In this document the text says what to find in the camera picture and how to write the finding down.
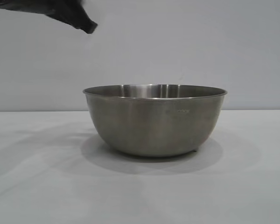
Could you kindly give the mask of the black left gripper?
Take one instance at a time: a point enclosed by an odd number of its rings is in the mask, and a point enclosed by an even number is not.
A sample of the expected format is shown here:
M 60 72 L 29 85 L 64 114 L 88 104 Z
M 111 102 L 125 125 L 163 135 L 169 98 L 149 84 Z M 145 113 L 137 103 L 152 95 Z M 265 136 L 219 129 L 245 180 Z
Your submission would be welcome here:
M 48 8 L 46 15 L 54 20 L 71 25 L 87 34 L 92 34 L 98 24 L 85 12 L 81 0 L 43 0 Z M 44 14 L 42 0 L 0 0 L 0 9 L 15 12 Z

